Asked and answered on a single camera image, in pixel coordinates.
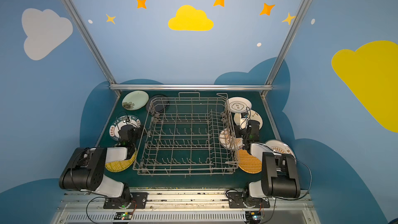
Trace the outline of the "cream plate floral rim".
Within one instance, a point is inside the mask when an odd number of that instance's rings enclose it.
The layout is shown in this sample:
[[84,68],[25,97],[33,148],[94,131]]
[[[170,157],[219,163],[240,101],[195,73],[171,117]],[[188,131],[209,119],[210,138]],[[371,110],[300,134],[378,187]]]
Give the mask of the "cream plate floral rim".
[[[260,126],[259,129],[261,129],[262,126],[263,126],[262,117],[254,110],[250,110],[249,113],[250,113],[250,120],[254,120],[254,121],[259,122],[259,126]],[[247,113],[245,112],[243,114],[244,114],[244,117],[242,117],[241,113],[235,113],[233,119],[234,119],[234,122],[235,122],[236,125],[240,126],[242,129],[245,129],[246,128],[246,122],[247,122],[246,121]]]

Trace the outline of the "white plate black emblem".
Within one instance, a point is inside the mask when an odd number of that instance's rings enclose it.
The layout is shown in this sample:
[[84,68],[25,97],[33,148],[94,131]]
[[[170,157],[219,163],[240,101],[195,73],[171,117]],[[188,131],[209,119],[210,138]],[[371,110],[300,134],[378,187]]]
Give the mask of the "white plate black emblem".
[[227,104],[232,113],[245,113],[252,108],[252,103],[244,97],[231,97]]

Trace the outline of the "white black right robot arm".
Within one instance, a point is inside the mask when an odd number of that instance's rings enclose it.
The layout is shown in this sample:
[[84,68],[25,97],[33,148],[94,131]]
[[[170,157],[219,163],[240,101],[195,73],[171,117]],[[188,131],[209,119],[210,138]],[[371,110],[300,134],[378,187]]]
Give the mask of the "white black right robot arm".
[[260,143],[260,122],[249,120],[243,136],[244,150],[257,158],[261,165],[261,179],[251,182],[245,189],[245,197],[298,199],[301,194],[296,159],[288,153],[277,153]]

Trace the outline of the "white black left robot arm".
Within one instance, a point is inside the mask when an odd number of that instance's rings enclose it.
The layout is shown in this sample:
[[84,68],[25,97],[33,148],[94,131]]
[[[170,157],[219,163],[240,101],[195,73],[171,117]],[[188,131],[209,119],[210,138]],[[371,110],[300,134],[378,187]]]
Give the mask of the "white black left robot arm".
[[129,201],[127,184],[107,177],[105,169],[108,163],[129,161],[133,157],[142,131],[140,126],[127,124],[119,129],[119,141],[114,147],[75,149],[60,176],[59,187]]

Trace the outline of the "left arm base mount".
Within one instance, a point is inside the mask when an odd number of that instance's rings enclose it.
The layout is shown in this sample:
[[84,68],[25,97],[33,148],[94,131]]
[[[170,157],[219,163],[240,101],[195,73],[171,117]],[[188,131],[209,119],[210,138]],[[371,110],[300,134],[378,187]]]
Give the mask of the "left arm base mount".
[[147,192],[132,192],[129,197],[107,198],[103,209],[144,209],[147,198]]

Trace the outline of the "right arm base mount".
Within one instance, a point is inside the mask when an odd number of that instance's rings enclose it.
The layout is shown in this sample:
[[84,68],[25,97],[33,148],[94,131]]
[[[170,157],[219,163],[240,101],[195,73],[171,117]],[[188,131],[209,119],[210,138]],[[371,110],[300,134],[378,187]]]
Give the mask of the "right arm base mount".
[[244,197],[243,192],[226,192],[229,208],[270,208],[268,199]]

